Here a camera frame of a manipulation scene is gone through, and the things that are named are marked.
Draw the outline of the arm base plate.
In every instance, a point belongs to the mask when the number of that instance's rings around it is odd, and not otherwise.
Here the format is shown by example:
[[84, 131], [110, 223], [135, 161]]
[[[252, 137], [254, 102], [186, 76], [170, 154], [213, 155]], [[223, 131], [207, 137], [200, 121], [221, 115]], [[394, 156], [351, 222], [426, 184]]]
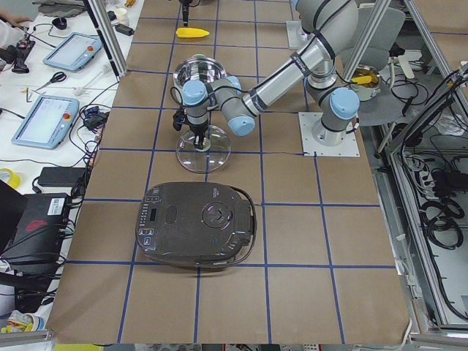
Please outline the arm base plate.
[[308, 42], [309, 35], [303, 31], [299, 20], [288, 20], [286, 31], [289, 48], [298, 49]]
[[299, 112], [298, 118], [305, 156], [360, 156], [351, 121], [344, 131], [331, 132], [321, 123], [322, 113]]

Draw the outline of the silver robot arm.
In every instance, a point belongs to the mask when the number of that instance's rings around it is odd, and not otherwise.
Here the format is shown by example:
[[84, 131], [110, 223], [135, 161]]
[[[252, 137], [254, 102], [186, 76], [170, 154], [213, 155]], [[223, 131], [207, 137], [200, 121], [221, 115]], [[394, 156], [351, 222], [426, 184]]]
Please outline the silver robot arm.
[[301, 27], [309, 38], [276, 71], [253, 88], [244, 91], [235, 76], [203, 81], [188, 79], [176, 89], [179, 108], [173, 115], [176, 131], [187, 126], [193, 133], [196, 149], [201, 150], [208, 131], [208, 110], [217, 107], [237, 136], [246, 136], [255, 128], [255, 119], [292, 87], [307, 78], [311, 88], [324, 80], [336, 81], [332, 64], [350, 42], [358, 26], [358, 6], [354, 1], [297, 1], [295, 9]]

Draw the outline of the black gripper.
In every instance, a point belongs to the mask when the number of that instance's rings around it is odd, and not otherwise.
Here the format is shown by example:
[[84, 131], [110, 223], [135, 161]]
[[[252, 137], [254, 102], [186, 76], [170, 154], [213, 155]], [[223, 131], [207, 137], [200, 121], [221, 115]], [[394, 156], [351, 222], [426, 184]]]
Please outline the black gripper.
[[196, 7], [200, 4], [200, 0], [179, 0], [181, 3], [183, 26], [189, 25], [189, 8]]
[[205, 113], [201, 117], [190, 116], [185, 109], [179, 108], [173, 114], [173, 128], [180, 132], [182, 126], [187, 125], [189, 129], [195, 134], [193, 141], [195, 148], [205, 148], [204, 134], [208, 129], [208, 114]]

